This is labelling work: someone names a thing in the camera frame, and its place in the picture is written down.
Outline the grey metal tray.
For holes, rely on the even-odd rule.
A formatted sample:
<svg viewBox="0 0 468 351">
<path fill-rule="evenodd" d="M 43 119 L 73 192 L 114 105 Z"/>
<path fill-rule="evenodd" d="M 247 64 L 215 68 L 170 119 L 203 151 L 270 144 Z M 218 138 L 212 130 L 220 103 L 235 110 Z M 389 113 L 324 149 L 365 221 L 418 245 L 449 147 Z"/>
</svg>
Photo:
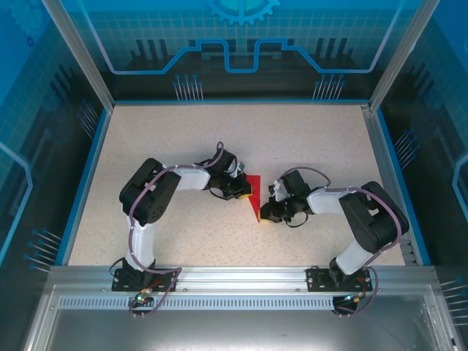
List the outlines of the grey metal tray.
<svg viewBox="0 0 468 351">
<path fill-rule="evenodd" d="M 332 311 L 62 310 L 45 295 L 21 351 L 468 351 L 435 292 Z"/>
</svg>

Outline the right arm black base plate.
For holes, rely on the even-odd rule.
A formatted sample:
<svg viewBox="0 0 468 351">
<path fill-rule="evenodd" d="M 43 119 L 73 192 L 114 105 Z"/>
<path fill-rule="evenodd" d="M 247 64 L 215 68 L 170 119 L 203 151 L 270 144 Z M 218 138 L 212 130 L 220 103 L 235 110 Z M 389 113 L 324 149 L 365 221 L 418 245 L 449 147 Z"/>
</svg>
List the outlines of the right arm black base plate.
<svg viewBox="0 0 468 351">
<path fill-rule="evenodd" d="M 312 266 L 305 270 L 305 274 L 310 293 L 367 293 L 373 290 L 368 271 L 359 270 L 351 275 L 345 275 L 331 268 Z"/>
</svg>

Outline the aluminium frame post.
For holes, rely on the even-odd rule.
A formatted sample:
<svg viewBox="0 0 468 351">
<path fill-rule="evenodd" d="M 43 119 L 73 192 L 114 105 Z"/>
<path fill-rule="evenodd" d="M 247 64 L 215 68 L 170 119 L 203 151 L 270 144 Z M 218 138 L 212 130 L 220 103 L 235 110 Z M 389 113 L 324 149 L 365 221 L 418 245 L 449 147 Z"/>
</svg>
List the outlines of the aluminium frame post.
<svg viewBox="0 0 468 351">
<path fill-rule="evenodd" d="M 115 101 L 64 5 L 60 0 L 41 0 L 41 2 L 83 70 L 99 101 L 109 113 L 112 113 Z"/>
<path fill-rule="evenodd" d="M 421 0 L 419 8 L 416 10 L 404 36 L 369 100 L 369 111 L 371 113 L 377 111 L 384 98 L 387 96 L 438 4 L 439 0 Z"/>
</svg>

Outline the aluminium side rail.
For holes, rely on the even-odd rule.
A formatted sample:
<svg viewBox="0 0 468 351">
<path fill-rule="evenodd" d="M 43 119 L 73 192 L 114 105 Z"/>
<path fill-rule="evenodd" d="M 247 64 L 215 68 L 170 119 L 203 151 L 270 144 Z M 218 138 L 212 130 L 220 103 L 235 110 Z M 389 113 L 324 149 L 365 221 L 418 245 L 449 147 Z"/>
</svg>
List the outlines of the aluminium side rail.
<svg viewBox="0 0 468 351">
<path fill-rule="evenodd" d="M 362 104 L 361 110 L 380 173 L 382 187 L 409 221 L 409 230 L 404 234 L 400 246 L 404 264 L 421 265 L 418 243 L 412 228 L 412 204 L 407 196 L 405 183 L 401 180 L 399 163 L 393 156 L 393 144 L 388 143 L 379 116 L 371 113 L 367 104 Z"/>
</svg>

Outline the blue table edge strip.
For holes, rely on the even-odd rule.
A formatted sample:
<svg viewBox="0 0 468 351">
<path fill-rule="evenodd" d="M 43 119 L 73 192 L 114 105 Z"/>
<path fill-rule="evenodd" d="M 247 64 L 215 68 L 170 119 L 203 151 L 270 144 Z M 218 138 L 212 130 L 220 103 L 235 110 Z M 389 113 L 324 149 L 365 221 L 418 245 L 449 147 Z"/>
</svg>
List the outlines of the blue table edge strip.
<svg viewBox="0 0 468 351">
<path fill-rule="evenodd" d="M 409 230 L 401 240 L 401 251 L 406 265 L 432 266 L 418 220 L 404 181 L 393 142 L 382 111 L 378 109 L 371 118 L 374 137 L 374 154 L 380 170 L 383 187 L 398 205 L 409 222 Z"/>
<path fill-rule="evenodd" d="M 111 116 L 112 113 L 104 109 L 99 118 L 54 265 L 67 265 L 69 262 Z"/>
</svg>

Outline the aluminium mounting rail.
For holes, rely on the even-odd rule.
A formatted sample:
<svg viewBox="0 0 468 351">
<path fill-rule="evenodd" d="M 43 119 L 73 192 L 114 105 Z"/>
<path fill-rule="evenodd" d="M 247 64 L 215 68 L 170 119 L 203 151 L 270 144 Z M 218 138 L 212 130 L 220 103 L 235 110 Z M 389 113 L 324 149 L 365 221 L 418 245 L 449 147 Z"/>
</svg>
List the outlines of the aluminium mounting rail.
<svg viewBox="0 0 468 351">
<path fill-rule="evenodd" d="M 306 294 L 304 267 L 188 267 L 175 293 L 191 295 Z M 384 295 L 422 295 L 439 289 L 431 266 L 377 266 L 373 287 Z M 66 295 L 110 292 L 111 276 L 105 266 L 55 266 L 45 290 Z"/>
</svg>

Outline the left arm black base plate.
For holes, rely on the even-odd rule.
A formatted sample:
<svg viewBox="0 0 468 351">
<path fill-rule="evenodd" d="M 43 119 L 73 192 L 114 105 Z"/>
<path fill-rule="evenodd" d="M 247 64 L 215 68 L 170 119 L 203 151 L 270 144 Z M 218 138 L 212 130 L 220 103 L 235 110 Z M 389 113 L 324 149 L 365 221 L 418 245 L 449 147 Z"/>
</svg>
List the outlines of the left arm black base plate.
<svg viewBox="0 0 468 351">
<path fill-rule="evenodd" d="M 111 290 L 113 292 L 140 292 L 151 288 L 153 292 L 162 293 L 176 277 L 175 273 L 149 273 L 119 268 L 113 274 Z"/>
</svg>

